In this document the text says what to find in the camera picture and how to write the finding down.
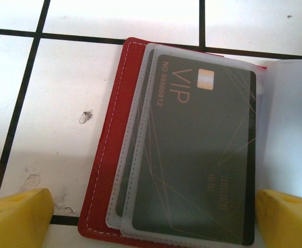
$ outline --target black grout line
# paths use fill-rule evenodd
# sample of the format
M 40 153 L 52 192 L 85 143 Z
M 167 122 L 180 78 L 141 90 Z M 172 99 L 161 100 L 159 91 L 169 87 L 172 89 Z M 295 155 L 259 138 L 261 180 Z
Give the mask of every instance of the black grout line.
M 10 29 L 0 29 L 0 35 L 10 35 L 10 36 L 20 36 L 20 37 L 34 37 L 35 32 L 10 30 Z
M 219 54 L 239 55 L 239 56 L 247 56 L 247 57 L 274 58 L 274 59 L 302 59 L 302 55 L 293 55 L 293 54 L 266 53 L 266 52 L 244 51 L 244 50 L 225 49 L 225 48 L 207 48 L 207 47 L 201 50 L 206 53 L 219 53 Z
M 206 46 L 205 0 L 199 0 L 199 46 Z
M 54 216 L 52 216 L 50 224 L 66 225 L 66 226 L 77 226 L 78 217 L 54 215 Z
M 0 35 L 34 37 L 34 36 L 36 36 L 36 33 L 19 31 L 19 30 L 0 29 Z M 77 36 L 77 35 L 63 35 L 63 34 L 49 34 L 49 33 L 42 33 L 40 35 L 40 38 L 53 39 L 53 40 L 68 40 L 68 41 L 80 41 L 80 42 L 91 42 L 91 43 L 103 43 L 103 44 L 117 44 L 117 45 L 122 45 L 125 41 L 124 39 Z M 225 49 L 225 48 L 209 48 L 209 47 L 202 47 L 202 46 L 195 46 L 195 45 L 183 45 L 183 44 L 173 44 L 173 43 L 162 43 L 162 44 L 173 45 L 173 46 L 179 47 L 179 48 L 190 49 L 190 50 L 195 50 L 195 51 L 202 51 L 202 52 L 207 52 L 207 53 L 218 53 L 218 54 L 239 55 L 239 56 L 260 57 L 260 58 L 273 58 L 273 59 L 302 59 L 302 55 L 293 55 L 293 54 L 267 53 L 267 52 Z
M 23 105 L 23 102 L 24 102 L 24 99 L 25 99 L 25 96 L 27 93 L 27 88 L 28 88 L 28 84 L 29 84 L 29 80 L 30 80 L 30 76 L 31 76 L 31 71 L 33 70 L 33 65 L 35 62 L 38 45 L 39 45 L 39 42 L 41 39 L 40 36 L 41 36 L 41 33 L 44 28 L 47 11 L 49 10 L 49 5 L 50 5 L 50 0 L 44 0 L 40 19 L 39 19 L 38 25 L 37 25 L 37 31 L 35 33 L 35 37 L 33 39 L 32 45 L 31 45 L 29 57 L 28 57 L 27 64 L 26 64 L 26 69 L 23 74 L 18 98 L 15 103 L 15 107 L 14 107 L 12 118 L 11 118 L 11 123 L 8 128 L 6 140 L 4 143 L 3 152 L 2 152 L 2 156 L 1 156 L 1 160 L 0 160 L 0 190 L 1 190 L 2 183 L 3 183 L 3 178 L 4 178 L 7 162 L 10 157 L 13 140 L 14 140 L 14 136 L 15 136 L 15 131 L 17 130 L 19 117 L 20 117 L 20 113 L 22 110 L 22 105 Z
M 77 35 L 48 34 L 48 33 L 43 33 L 41 35 L 41 38 L 53 39 L 53 40 L 69 40 L 69 41 L 82 41 L 82 42 L 92 42 L 92 43 L 116 44 L 116 45 L 123 45 L 123 43 L 125 41 L 123 39 L 77 36 Z

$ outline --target stain on tile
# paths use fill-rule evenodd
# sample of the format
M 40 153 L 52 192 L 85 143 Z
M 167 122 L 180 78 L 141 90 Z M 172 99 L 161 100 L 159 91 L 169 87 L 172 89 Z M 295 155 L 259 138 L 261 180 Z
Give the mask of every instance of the stain on tile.
M 61 192 L 53 199 L 54 214 L 64 216 L 78 216 L 78 213 L 66 205 L 67 187 L 63 187 Z
M 83 112 L 83 114 L 81 115 L 80 121 L 79 121 L 79 122 L 80 122 L 80 124 L 84 124 L 84 123 L 86 123 L 88 120 L 90 120 L 92 117 L 93 117 L 92 110 L 85 111 L 85 112 Z
M 41 182 L 40 175 L 31 174 L 26 179 L 26 181 L 24 182 L 24 184 L 20 188 L 19 192 L 25 192 L 25 191 L 28 191 L 28 190 L 33 190 L 37 187 L 37 185 L 39 185 L 40 182 Z

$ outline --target black card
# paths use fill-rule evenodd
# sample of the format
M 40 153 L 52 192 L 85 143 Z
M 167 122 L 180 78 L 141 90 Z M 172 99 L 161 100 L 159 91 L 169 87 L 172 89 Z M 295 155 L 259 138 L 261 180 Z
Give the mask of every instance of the black card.
M 252 244 L 256 75 L 160 55 L 148 122 L 133 227 Z

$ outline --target white page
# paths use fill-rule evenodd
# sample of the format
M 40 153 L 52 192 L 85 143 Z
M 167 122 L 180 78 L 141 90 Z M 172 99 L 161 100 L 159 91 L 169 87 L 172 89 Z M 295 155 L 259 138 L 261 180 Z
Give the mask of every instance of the white page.
M 302 197 L 302 60 L 277 61 L 265 78 L 256 188 Z

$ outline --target red leather cover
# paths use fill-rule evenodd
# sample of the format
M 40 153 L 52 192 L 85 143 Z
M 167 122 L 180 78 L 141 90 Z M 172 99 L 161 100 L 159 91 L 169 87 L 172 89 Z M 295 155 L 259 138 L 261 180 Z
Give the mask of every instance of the red leather cover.
M 116 73 L 112 94 L 85 195 L 78 231 L 84 237 L 138 247 L 154 247 L 149 241 L 129 239 L 105 223 L 126 123 L 148 41 L 128 38 Z M 156 247 L 170 247 L 157 244 Z

